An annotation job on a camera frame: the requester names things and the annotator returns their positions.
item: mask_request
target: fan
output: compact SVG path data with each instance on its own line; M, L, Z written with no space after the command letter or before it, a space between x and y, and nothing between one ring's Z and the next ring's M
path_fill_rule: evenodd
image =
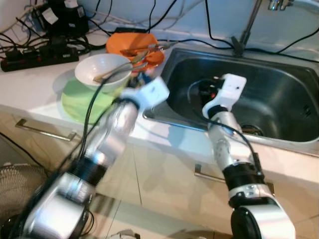
M47 179L43 167L30 164L14 164L0 167L0 237L9 236L15 219L33 195Z

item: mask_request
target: spoon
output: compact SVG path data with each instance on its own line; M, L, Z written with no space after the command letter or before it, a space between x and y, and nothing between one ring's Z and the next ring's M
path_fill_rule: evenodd
M128 64L135 65L135 64L137 64L137 63L143 61L143 60L145 59L145 57L147 56L148 53L149 53L148 50L139 53L139 54L138 54L137 56L135 56L130 62L126 62L126 63L124 63L124 64L122 64L122 65L117 66L116 68L114 68L114 69L111 70L111 71L108 71L108 72L106 72L106 73L103 73L103 74L100 74L100 75L95 76L95 77L93 78L93 81L100 83L103 78L106 78L107 76L113 74L114 72L116 72L116 71L118 71L120 68L122 68L123 66L126 66L126 65L128 65Z

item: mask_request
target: faucet spout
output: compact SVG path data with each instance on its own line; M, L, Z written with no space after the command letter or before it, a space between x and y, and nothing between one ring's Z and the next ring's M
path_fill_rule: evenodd
M277 11L280 9L284 11L287 6L291 6L294 0L270 0L268 10Z

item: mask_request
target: sink drain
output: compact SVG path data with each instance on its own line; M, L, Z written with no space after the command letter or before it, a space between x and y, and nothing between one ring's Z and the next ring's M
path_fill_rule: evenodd
M241 126L241 128L244 133L253 134L257 136L264 136L264 133L262 132L262 130L254 125L244 124Z

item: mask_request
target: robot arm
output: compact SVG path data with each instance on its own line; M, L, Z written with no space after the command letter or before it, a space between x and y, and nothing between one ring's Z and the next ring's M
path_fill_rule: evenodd
M77 239L88 219L95 188L108 168L123 153L139 109L151 108L168 98L160 77L138 90L125 89L102 116L99 129L87 143L84 157L59 175L9 238Z
M222 89L203 108L203 115L241 132L233 104L245 86L243 77L227 74ZM234 209L231 227L234 239L295 239L295 228L264 181L257 154L233 130L210 124L209 139L214 158L223 172L229 190L229 205Z

